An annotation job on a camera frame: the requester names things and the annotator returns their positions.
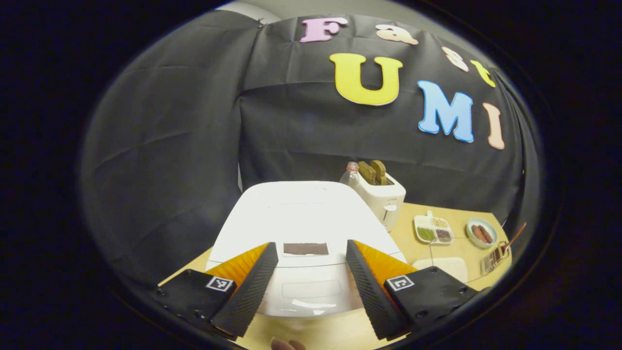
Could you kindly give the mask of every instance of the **blue letter m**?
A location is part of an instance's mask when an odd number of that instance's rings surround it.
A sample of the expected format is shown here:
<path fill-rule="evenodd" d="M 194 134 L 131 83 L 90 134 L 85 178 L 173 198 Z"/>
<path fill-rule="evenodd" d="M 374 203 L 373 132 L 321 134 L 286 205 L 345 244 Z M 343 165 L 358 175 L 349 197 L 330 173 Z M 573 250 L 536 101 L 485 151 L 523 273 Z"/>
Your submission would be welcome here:
<path fill-rule="evenodd" d="M 449 135 L 453 126 L 456 125 L 453 131 L 454 137 L 460 141 L 473 142 L 473 133 L 471 132 L 471 105 L 473 100 L 464 93 L 458 92 L 450 105 L 438 85 L 425 80 L 419 80 L 417 84 L 423 89 L 425 97 L 424 119 L 419 122 L 419 129 L 426 133 L 438 133 L 440 129 L 436 123 L 436 114 L 438 113 L 445 135 Z"/>

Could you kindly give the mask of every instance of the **small bowl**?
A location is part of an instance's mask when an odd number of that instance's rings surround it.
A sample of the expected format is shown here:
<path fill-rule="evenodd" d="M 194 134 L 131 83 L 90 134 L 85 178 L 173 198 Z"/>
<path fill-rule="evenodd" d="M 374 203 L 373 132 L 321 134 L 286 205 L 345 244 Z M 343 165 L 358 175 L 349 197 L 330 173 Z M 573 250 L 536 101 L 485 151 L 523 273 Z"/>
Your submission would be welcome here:
<path fill-rule="evenodd" d="M 477 237 L 475 237 L 475 235 L 473 234 L 473 230 L 471 229 L 471 226 L 473 225 L 475 226 L 481 225 L 482 227 L 484 227 L 486 231 L 488 231 L 488 234 L 490 235 L 490 237 L 493 239 L 493 242 L 484 243 L 480 241 Z M 485 220 L 482 220 L 482 219 L 473 218 L 469 220 L 468 224 L 466 225 L 466 232 L 468 234 L 468 238 L 471 239 L 471 242 L 473 242 L 473 244 L 475 244 L 479 248 L 483 248 L 483 249 L 490 248 L 494 246 L 498 240 L 497 231 L 493 228 L 491 224 L 487 223 Z"/>

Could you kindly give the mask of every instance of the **letter a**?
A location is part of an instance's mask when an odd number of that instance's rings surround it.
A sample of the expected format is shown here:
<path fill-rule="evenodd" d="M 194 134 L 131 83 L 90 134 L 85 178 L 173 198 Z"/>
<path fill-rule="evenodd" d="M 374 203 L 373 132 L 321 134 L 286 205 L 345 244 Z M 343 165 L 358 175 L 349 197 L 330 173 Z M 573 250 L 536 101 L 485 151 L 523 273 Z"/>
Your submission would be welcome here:
<path fill-rule="evenodd" d="M 374 62 L 383 70 L 383 87 L 368 90 L 361 85 L 361 64 L 365 57 L 357 54 L 333 54 L 335 63 L 335 86 L 341 96 L 362 105 L 381 106 L 393 102 L 399 93 L 398 70 L 402 62 L 388 57 L 376 57 Z"/>

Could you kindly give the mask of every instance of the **utensil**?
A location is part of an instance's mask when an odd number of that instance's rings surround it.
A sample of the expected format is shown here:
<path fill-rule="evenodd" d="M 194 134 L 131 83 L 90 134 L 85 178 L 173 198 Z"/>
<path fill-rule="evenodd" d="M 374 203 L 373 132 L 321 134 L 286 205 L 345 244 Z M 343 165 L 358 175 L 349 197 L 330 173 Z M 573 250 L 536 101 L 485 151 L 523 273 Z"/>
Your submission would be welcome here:
<path fill-rule="evenodd" d="M 501 245 L 501 242 L 500 242 L 499 247 L 495 248 L 492 252 L 490 252 L 490 254 L 488 254 L 481 261 L 480 266 L 481 266 L 482 275 L 494 270 L 494 268 L 497 267 L 497 265 L 499 265 L 503 259 L 509 256 L 507 252 L 509 250 L 510 245 L 514 243 L 514 241 L 516 240 L 516 237 L 518 237 L 521 234 L 522 230 L 525 228 L 525 225 L 527 225 L 527 222 L 524 222 L 522 224 L 521 228 L 518 229 L 518 232 L 516 232 L 516 235 L 509 241 L 508 244 Z"/>

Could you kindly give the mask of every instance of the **green seasoning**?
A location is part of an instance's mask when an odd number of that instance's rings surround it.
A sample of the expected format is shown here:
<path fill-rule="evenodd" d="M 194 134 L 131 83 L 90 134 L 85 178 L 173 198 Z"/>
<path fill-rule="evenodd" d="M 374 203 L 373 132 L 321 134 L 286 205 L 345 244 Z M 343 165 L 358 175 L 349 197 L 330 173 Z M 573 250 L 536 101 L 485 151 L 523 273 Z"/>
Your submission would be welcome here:
<path fill-rule="evenodd" d="M 433 240 L 434 237 L 434 231 L 430 230 L 430 229 L 424 229 L 423 227 L 418 227 L 417 228 L 417 233 L 419 234 L 419 238 L 421 238 L 422 240 Z"/>

